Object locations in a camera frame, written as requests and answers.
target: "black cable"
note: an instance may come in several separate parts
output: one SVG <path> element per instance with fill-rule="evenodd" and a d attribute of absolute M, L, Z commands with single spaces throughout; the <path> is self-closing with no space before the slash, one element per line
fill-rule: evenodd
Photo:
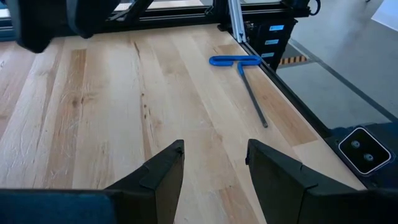
<path fill-rule="evenodd" d="M 314 13 L 310 12 L 311 16 L 315 16 L 321 10 L 321 0 L 316 0 L 316 1 L 317 1 L 317 4 L 318 4 L 318 7 L 317 7 L 317 10 Z"/>

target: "gray floor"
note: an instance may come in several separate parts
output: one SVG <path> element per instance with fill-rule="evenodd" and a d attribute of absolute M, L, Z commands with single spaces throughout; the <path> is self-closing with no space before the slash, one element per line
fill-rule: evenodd
<path fill-rule="evenodd" d="M 299 19 L 292 38 L 398 116 L 398 32 L 371 20 L 381 2 L 322 1 L 319 15 Z M 388 121 L 316 63 L 277 73 L 329 128 Z"/>

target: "blue t-handle hex key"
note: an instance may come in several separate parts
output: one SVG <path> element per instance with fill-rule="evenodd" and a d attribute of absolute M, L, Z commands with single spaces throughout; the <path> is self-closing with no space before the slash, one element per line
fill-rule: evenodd
<path fill-rule="evenodd" d="M 209 59 L 210 65 L 214 66 L 232 66 L 234 64 L 234 61 L 239 61 L 238 62 L 238 71 L 239 74 L 241 75 L 244 85 L 246 86 L 246 89 L 248 89 L 249 95 L 251 100 L 253 101 L 254 107 L 256 108 L 257 114 L 260 117 L 262 125 L 266 128 L 268 127 L 267 121 L 262 114 L 262 111 L 260 109 L 259 104 L 257 103 L 256 98 L 254 97 L 253 91 L 251 90 L 249 86 L 249 82 L 244 75 L 243 72 L 243 67 L 246 65 L 259 65 L 261 63 L 261 58 L 259 56 L 253 55 L 219 55 L 219 56 L 213 56 Z"/>

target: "camera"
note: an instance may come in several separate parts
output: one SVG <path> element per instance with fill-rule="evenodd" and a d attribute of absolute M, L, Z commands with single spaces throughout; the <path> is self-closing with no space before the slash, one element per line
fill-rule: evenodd
<path fill-rule="evenodd" d="M 362 175 L 391 160 L 391 153 L 364 128 L 356 128 L 339 143 L 338 149 Z"/>

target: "wood grain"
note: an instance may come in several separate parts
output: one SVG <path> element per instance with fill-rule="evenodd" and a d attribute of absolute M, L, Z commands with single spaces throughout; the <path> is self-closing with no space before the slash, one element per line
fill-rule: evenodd
<path fill-rule="evenodd" d="M 38 55 L 1 43 L 0 187 L 102 189 L 184 139 L 175 223 L 265 223 L 244 163 L 256 138 L 363 188 L 263 72 L 245 68 L 264 129 L 236 69 L 208 64 L 218 54 L 246 53 L 214 25 L 59 38 Z"/>

